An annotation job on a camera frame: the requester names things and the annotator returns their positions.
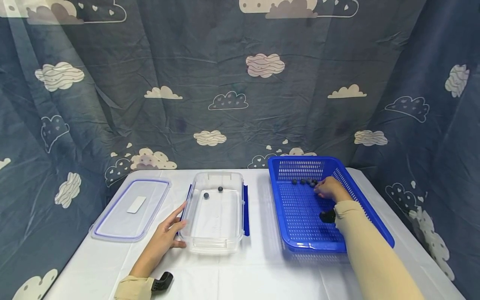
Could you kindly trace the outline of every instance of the fingers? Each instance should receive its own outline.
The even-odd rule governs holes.
[[[161,226],[167,230],[170,226],[172,226],[173,223],[175,223],[175,219],[181,213],[181,211],[185,208],[185,205],[187,205],[187,202],[185,201],[182,205],[180,205],[179,208],[177,208],[173,213],[171,213],[165,221],[161,223]]]
[[[325,181],[326,181],[326,178],[324,180],[322,180],[321,182],[317,183],[317,185],[315,185],[315,188],[313,189],[313,191],[315,193],[320,193],[320,186],[322,186],[323,184],[325,184]]]
[[[168,228],[167,228],[167,229],[169,229],[170,227],[172,227],[173,224],[178,223],[178,222],[180,222],[180,217],[179,217],[179,216],[176,217],[176,218],[173,220],[172,223],[168,224]]]
[[[183,220],[172,225],[172,227],[167,231],[167,234],[173,239],[177,232],[182,230],[187,225],[187,221]]]
[[[172,248],[186,248],[187,244],[182,240],[174,240],[172,243]]]

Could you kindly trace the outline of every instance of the white tablecloth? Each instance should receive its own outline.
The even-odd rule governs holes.
[[[158,299],[175,300],[359,300],[360,289],[349,263],[292,260],[282,255],[275,205],[267,169],[228,170],[243,175],[249,187],[251,236],[230,256],[201,256],[170,250],[153,277],[164,271],[175,279]],[[358,170],[348,169],[395,239],[395,252],[426,299],[464,299],[434,260],[411,235],[388,204]],[[133,244],[105,242],[87,236],[67,264],[46,300],[112,299],[119,280],[127,276],[158,223],[186,198],[199,170],[163,170],[170,189],[146,237]]]

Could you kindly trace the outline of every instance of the hand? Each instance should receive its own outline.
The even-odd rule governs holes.
[[[180,218],[177,217],[185,208],[185,205],[186,202],[171,213],[165,221],[158,225],[144,251],[140,254],[137,262],[133,265],[130,275],[138,278],[149,277],[162,259],[163,255],[165,255],[170,248],[187,247],[185,242],[174,240],[177,232],[187,224],[185,220],[180,222]]]
[[[332,176],[319,182],[313,191],[322,198],[332,199],[335,203],[352,200],[350,194],[343,188],[342,184]]]

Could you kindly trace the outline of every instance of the sleeve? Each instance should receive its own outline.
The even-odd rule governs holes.
[[[119,282],[113,299],[115,300],[150,300],[152,297],[153,278],[127,276]]]
[[[417,284],[356,201],[335,205],[336,227],[365,300],[424,300]]]

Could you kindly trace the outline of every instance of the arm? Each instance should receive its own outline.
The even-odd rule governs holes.
[[[424,300],[402,261],[343,186],[329,177],[317,185],[316,192],[336,202],[336,227],[345,238],[364,299]]]
[[[163,255],[170,248],[186,247],[185,242],[174,240],[177,232],[186,225],[185,221],[180,222],[180,218],[177,217],[184,208],[185,203],[158,225],[130,274],[119,282],[113,297],[115,300],[150,300],[154,281],[150,275]]]

